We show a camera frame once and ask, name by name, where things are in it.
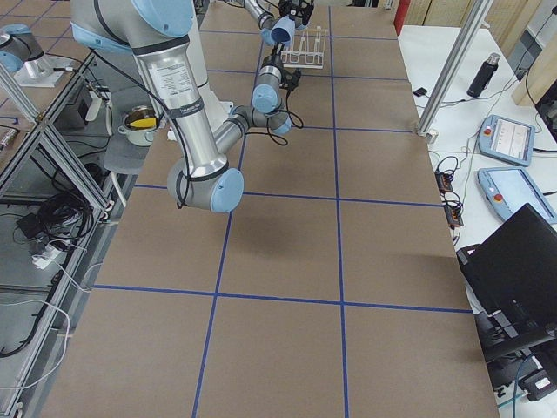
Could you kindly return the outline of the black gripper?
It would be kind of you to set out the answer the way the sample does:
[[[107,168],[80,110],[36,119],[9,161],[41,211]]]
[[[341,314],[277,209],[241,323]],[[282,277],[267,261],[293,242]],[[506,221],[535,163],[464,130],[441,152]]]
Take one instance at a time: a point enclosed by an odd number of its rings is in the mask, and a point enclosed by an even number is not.
[[[282,51],[285,48],[284,43],[277,43],[273,46],[271,54],[268,56],[270,65],[283,66]]]
[[[281,17],[289,17],[294,21],[296,29],[304,29],[312,16],[314,1],[279,0],[278,10]]]

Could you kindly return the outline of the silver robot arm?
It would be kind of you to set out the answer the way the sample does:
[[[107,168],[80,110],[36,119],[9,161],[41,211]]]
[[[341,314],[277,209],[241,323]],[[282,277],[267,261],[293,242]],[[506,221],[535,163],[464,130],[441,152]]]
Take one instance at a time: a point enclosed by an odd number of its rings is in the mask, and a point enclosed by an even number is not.
[[[256,20],[261,37],[269,45],[289,46],[295,31],[307,27],[314,11],[313,1],[278,1],[275,4],[278,17],[266,10],[262,1],[238,1],[238,4]]]
[[[292,120],[279,94],[280,58],[259,71],[252,102],[226,113],[206,85],[205,61],[191,1],[73,1],[74,38],[95,52],[130,53],[151,102],[169,119],[183,157],[167,179],[179,206],[231,212],[244,192],[227,152],[251,128],[284,134]]]

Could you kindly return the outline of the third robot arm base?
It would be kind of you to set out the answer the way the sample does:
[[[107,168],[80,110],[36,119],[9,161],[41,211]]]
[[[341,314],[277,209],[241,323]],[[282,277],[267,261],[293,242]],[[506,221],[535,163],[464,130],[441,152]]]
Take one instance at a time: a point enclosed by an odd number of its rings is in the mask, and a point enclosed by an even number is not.
[[[1,28],[1,64],[23,87],[54,88],[62,73],[26,24]]]

